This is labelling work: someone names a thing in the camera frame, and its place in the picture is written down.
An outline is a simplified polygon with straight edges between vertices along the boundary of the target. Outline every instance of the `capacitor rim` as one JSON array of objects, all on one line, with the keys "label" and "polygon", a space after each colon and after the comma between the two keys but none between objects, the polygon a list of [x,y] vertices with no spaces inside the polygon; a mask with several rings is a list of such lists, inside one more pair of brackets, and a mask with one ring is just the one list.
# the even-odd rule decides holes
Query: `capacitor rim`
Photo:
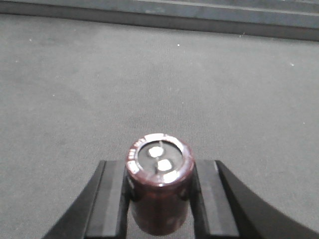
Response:
[{"label": "capacitor rim", "polygon": [[[176,172],[176,176],[173,181],[167,182],[160,176],[151,176],[146,172],[138,162],[138,153],[141,148],[146,144],[154,141],[167,141],[174,144],[181,152],[183,163]],[[129,176],[139,184],[149,186],[152,188],[167,188],[172,187],[188,178],[194,168],[194,159],[191,153],[190,147],[183,141],[164,133],[153,133],[145,135],[143,138],[137,140],[129,149],[129,153],[126,158],[126,168]]]}]

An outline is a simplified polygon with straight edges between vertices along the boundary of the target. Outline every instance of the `black holder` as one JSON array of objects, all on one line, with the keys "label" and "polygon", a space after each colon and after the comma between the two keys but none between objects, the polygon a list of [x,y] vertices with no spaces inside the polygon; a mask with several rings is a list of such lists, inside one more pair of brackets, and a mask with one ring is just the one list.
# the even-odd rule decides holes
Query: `black holder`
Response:
[{"label": "black holder", "polygon": [[[130,188],[121,161],[100,161],[43,239],[125,239]],[[196,239],[319,239],[246,187],[222,162],[198,161],[190,205]]]}]

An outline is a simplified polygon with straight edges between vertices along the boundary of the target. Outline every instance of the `electrolytic capacitor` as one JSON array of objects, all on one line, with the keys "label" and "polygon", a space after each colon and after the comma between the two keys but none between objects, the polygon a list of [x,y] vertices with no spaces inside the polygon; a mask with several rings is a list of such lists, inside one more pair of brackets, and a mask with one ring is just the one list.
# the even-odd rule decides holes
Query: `electrolytic capacitor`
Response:
[{"label": "electrolytic capacitor", "polygon": [[163,133],[135,142],[126,160],[132,190],[132,214],[152,235],[168,235],[185,221],[194,168],[190,148]]}]

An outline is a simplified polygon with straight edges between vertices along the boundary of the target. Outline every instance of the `gray surface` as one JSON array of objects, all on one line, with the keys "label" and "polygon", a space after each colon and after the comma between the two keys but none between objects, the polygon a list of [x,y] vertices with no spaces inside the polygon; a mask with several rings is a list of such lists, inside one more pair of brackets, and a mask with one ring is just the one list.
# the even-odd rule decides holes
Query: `gray surface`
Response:
[{"label": "gray surface", "polygon": [[100,159],[152,132],[319,231],[318,56],[313,42],[0,15],[0,238],[40,238]]}]

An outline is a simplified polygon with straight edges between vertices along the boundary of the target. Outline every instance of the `dark strip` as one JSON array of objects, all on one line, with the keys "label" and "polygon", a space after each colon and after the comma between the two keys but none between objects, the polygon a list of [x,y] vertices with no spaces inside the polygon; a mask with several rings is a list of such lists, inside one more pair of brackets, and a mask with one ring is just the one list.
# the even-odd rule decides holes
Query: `dark strip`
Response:
[{"label": "dark strip", "polygon": [[129,199],[124,171],[122,161],[106,163],[85,238],[125,238]]},{"label": "dark strip", "polygon": [[319,4],[278,1],[276,8],[274,0],[270,7],[265,2],[6,0],[0,1],[0,12],[319,41]]},{"label": "dark strip", "polygon": [[196,238],[239,238],[214,161],[197,161],[191,196]]}]

